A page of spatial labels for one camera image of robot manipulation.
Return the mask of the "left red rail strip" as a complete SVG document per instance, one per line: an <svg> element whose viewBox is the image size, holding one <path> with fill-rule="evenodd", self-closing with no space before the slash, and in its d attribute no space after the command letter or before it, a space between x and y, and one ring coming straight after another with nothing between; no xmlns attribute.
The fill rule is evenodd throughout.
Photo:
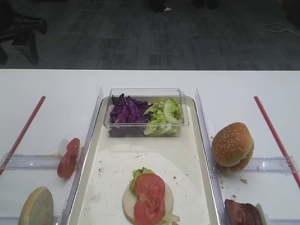
<svg viewBox="0 0 300 225"><path fill-rule="evenodd" d="M1 163L0 165L0 175L3 174L3 172L5 171L10 159L12 158L13 154L15 153L17 147L19 146L19 144L21 143L23 137L25 136L28 128L30 127L32 121L34 120L36 114L38 113L39 109L41 108L42 104L44 103L46 99L46 96L42 96L38 102L38 104L36 105L36 107L34 108L33 112L31 113L30 117L28 118L26 124L24 125L23 129L21 130L17 140L15 141L14 145L12 146L11 150L9 151L9 153L4 157L4 161Z"/></svg>

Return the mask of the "black chair base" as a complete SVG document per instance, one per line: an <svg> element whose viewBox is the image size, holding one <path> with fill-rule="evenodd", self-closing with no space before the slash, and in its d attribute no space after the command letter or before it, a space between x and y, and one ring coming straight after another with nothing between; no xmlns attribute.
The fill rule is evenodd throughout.
<svg viewBox="0 0 300 225"><path fill-rule="evenodd" d="M39 61L36 33L44 35L47 29L45 19L19 14L13 10L9 1L0 2L0 42L11 40L11 45L33 65Z"/></svg>

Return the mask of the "upright plain bun half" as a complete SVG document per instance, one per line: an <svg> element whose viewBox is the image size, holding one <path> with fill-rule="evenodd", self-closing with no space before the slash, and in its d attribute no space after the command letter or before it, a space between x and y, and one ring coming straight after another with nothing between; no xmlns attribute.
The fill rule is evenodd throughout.
<svg viewBox="0 0 300 225"><path fill-rule="evenodd" d="M38 187L23 205L19 225L51 225L53 222L53 196L47 187Z"/></svg>

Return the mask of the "tomato slice on bun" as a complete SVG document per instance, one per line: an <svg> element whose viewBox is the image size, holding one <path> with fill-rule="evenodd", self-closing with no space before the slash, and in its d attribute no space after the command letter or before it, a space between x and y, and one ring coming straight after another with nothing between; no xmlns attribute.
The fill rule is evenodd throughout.
<svg viewBox="0 0 300 225"><path fill-rule="evenodd" d="M140 175L135 181L137 201L134 217L139 225L157 225L165 215L165 183L153 173Z"/></svg>

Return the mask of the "right near clear divider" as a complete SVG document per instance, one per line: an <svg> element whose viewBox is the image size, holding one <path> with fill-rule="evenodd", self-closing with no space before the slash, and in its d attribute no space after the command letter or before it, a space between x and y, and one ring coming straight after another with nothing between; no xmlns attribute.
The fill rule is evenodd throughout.
<svg viewBox="0 0 300 225"><path fill-rule="evenodd" d="M299 219L269 219L270 225L300 225Z"/></svg>

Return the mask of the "sesame burger bun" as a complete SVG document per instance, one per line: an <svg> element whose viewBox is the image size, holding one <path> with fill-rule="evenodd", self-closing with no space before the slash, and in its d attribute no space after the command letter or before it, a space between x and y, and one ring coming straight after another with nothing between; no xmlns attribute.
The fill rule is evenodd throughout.
<svg viewBox="0 0 300 225"><path fill-rule="evenodd" d="M218 167L227 173L243 170L254 152L254 140L246 124L232 123L213 138L212 154Z"/></svg>

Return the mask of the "brown meat patty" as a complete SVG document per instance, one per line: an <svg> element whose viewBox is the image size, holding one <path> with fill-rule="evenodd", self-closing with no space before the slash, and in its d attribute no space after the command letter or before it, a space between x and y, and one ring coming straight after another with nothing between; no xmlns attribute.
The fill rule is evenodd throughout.
<svg viewBox="0 0 300 225"><path fill-rule="evenodd" d="M259 210L250 203L226 199L225 210L230 225L263 225Z"/></svg>

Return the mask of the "green lettuce pile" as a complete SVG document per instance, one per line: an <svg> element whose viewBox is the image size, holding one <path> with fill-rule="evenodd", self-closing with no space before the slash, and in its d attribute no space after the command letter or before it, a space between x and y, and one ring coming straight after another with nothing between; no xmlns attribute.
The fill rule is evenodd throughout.
<svg viewBox="0 0 300 225"><path fill-rule="evenodd" d="M150 126L144 129L144 135L179 135L181 130L181 108L174 99L161 101L156 99L144 115L149 115Z"/></svg>

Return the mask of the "clear divider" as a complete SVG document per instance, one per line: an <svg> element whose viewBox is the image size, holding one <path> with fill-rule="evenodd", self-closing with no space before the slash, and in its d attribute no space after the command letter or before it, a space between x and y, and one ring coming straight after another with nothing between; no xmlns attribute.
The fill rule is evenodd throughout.
<svg viewBox="0 0 300 225"><path fill-rule="evenodd" d="M61 155L24 155L24 154L13 154L9 156L8 153L5 154L0 162L1 169L57 169Z"/></svg>
<svg viewBox="0 0 300 225"><path fill-rule="evenodd" d="M299 219L269 219L270 225L300 225Z"/></svg>
<svg viewBox="0 0 300 225"><path fill-rule="evenodd" d="M242 172L299 173L292 156L253 157Z"/></svg>

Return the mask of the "right far clear divider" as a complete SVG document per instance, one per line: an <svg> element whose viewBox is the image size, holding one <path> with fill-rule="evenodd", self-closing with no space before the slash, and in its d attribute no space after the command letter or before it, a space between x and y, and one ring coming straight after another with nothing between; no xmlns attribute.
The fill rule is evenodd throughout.
<svg viewBox="0 0 300 225"><path fill-rule="evenodd" d="M242 172L299 173L292 156L253 157Z"/></svg>

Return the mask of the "red rail strip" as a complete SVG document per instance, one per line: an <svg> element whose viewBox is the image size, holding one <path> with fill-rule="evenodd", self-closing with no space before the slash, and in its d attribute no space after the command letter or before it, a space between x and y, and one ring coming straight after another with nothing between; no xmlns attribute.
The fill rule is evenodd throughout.
<svg viewBox="0 0 300 225"><path fill-rule="evenodd" d="M286 151L286 149L285 149L285 147L284 147L284 145L283 145L283 143L282 143L282 141L281 141L278 133L276 132L276 130L275 130L275 128L274 128L274 126L273 126L273 124L272 124L272 122L271 122L268 114L266 113L266 111L265 111L265 109L264 109L264 107L263 107L263 105L262 105L259 97L258 96L254 96L254 100L255 100L258 108L260 109L261 114L264 117L264 120L266 121L266 123L267 123L267 125L269 127L269 130L271 131L271 133L272 133L272 135L273 135L273 137L274 137L274 139L275 139L275 141L276 141L276 143L277 143L277 145L278 145L278 147L279 147L279 149L280 149L283 157L286 159L286 162L287 162L288 166L290 167L290 170L292 172L292 175L293 175L293 177L294 177L297 185L300 186L300 176L299 176L299 172L297 172L297 170L296 170L296 167L295 167L296 164L292 162L292 157L288 155L288 152Z"/></svg>
<svg viewBox="0 0 300 225"><path fill-rule="evenodd" d="M1 163L0 165L0 175L3 174L3 172L5 171L10 159L12 158L13 154L15 153L17 147L19 146L19 144L21 143L23 137L25 136L28 128L30 127L32 121L34 120L36 114L38 113L39 109L41 108L42 104L44 103L46 99L46 96L42 96L38 102L38 104L36 105L36 107L34 108L33 112L31 113L30 117L28 118L26 124L24 125L23 129L21 130L17 140L15 141L14 145L12 146L11 150L9 151L9 153L4 157L4 161Z"/></svg>

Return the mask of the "right red rail strip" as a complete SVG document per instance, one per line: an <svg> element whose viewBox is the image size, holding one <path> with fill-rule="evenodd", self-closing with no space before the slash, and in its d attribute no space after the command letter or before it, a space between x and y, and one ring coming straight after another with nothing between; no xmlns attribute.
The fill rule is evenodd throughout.
<svg viewBox="0 0 300 225"><path fill-rule="evenodd" d="M275 128L274 128L274 126L273 126L273 124L272 124L272 122L271 122L268 114L266 113L266 111L265 111L265 109L264 109L264 107L263 107L263 105L262 105L259 97L258 96L254 96L254 100L255 100L258 108L260 109L261 114L264 117L264 120L266 121L266 123L267 123L267 125L269 127L269 130L271 131L271 133L272 133L272 135L273 135L273 137L274 137L274 139L275 139L275 141L276 141L276 143L277 143L277 145L278 145L278 147L279 147L279 149L280 149L283 157L286 159L286 162L287 162L288 166L290 167L290 170L292 172L292 175L293 175L293 177L294 177L297 185L300 186L300 176L299 176L299 172L297 172L297 170L296 170L296 167L295 167L296 164L292 162L292 157L288 155L288 152L286 151L286 149L285 149L285 147L284 147L284 145L283 145L283 143L282 143L282 141L281 141L278 133L276 132L276 130L275 130Z"/></svg>

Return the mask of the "clear plastic salad box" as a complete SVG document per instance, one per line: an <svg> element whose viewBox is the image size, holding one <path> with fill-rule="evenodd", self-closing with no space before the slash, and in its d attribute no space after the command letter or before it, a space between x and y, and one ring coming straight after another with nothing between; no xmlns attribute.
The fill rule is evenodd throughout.
<svg viewBox="0 0 300 225"><path fill-rule="evenodd" d="M178 88L111 89L104 127L110 137L180 136L189 125Z"/></svg>

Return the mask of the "white metal tray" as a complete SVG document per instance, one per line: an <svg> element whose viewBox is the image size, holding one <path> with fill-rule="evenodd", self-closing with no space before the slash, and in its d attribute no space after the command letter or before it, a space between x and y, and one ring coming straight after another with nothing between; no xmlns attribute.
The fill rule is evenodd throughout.
<svg viewBox="0 0 300 225"><path fill-rule="evenodd" d="M185 97L189 125L178 137L109 137L103 125L108 98L99 117L85 161L71 225L127 225L123 193L132 171L153 170L171 188L173 213L182 225L217 225L195 101Z"/></svg>

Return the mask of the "purple cabbage pile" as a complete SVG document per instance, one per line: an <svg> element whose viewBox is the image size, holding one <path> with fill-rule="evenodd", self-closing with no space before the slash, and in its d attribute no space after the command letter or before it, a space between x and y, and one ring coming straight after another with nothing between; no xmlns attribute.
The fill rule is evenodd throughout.
<svg viewBox="0 0 300 225"><path fill-rule="evenodd" d="M121 127L112 127L108 133L111 137L122 136L142 136L145 129L144 126L130 126L129 124L147 123L149 115L144 112L152 106L146 101L137 101L130 96L125 97L121 94L118 97L112 96L113 109L110 112L110 123L125 124Z"/></svg>

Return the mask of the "white pusher block far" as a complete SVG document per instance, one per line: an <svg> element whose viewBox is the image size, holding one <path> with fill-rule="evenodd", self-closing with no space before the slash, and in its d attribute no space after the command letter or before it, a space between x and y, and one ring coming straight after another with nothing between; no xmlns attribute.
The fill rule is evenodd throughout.
<svg viewBox="0 0 300 225"><path fill-rule="evenodd" d="M65 155L65 153L67 152L68 144L69 144L69 141L67 139L62 139L58 146L58 149L55 152L52 152L48 155L62 158Z"/></svg>

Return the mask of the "left far clear divider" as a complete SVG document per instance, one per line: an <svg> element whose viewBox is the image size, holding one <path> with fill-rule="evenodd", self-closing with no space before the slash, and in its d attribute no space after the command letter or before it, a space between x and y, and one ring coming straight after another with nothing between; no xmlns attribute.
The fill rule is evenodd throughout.
<svg viewBox="0 0 300 225"><path fill-rule="evenodd" d="M0 162L1 169L57 169L61 155L24 155L24 154L13 154L9 156L8 153L5 154Z"/></svg>

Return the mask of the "upright tomato slice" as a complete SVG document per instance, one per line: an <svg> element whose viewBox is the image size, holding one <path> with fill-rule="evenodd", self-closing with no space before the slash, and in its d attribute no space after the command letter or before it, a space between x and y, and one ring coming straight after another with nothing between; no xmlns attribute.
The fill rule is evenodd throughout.
<svg viewBox="0 0 300 225"><path fill-rule="evenodd" d="M67 145L67 151L60 160L57 168L57 175L60 178L69 179L76 168L77 157L79 155L80 139L73 138Z"/></svg>

